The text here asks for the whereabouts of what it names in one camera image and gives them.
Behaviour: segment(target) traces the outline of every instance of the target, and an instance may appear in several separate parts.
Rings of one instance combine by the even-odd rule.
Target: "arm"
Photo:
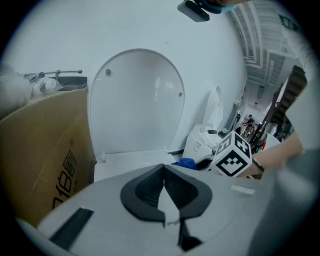
[[[267,170],[271,168],[279,168],[289,158],[299,155],[302,152],[303,148],[301,142],[296,133],[293,133],[281,144],[276,145],[254,154],[254,157],[262,165],[262,167]],[[259,169],[255,164],[252,164],[247,170],[239,175],[239,177],[246,177],[249,175],[261,174]]]
[[[243,122],[243,124],[244,124],[244,125],[250,125],[250,124],[251,124],[251,125],[253,125],[253,124],[254,124],[254,122],[252,122],[252,121],[248,121],[248,122]]]

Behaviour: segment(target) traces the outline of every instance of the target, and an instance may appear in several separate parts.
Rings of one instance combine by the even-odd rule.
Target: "white wall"
[[[239,107],[239,114],[240,114],[240,119],[238,121],[238,124],[241,123],[244,118],[247,115],[247,111],[248,111],[248,104],[249,104],[249,96],[250,96],[250,92],[249,90],[246,88],[245,92],[243,93],[243,98]]]
[[[223,93],[222,128],[247,72],[227,16],[212,14],[210,22],[196,23],[177,10],[181,1],[45,1],[16,32],[4,62],[19,73],[82,69],[79,76],[88,77],[90,89],[101,66],[119,52],[157,51],[176,66],[184,82],[184,110],[170,150],[182,149],[203,117],[212,86],[219,85]]]

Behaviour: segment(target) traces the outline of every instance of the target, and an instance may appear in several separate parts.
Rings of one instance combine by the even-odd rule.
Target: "cardboard box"
[[[37,99],[0,121],[0,178],[18,218],[36,226],[93,182],[87,90]]]

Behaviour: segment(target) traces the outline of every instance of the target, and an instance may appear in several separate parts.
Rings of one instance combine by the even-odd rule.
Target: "white cloth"
[[[293,52],[302,64],[307,85],[287,110],[304,150],[320,148],[320,62],[307,39],[300,33],[283,29]]]

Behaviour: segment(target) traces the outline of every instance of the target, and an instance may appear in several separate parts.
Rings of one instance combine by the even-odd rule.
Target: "metal rod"
[[[46,73],[43,73],[43,74],[45,74],[45,75],[47,75],[47,74],[55,74],[57,71],[53,71],[53,72],[46,72]],[[79,74],[81,74],[82,73],[82,70],[68,70],[68,71],[60,71],[59,70],[59,74],[60,73],[79,73]]]

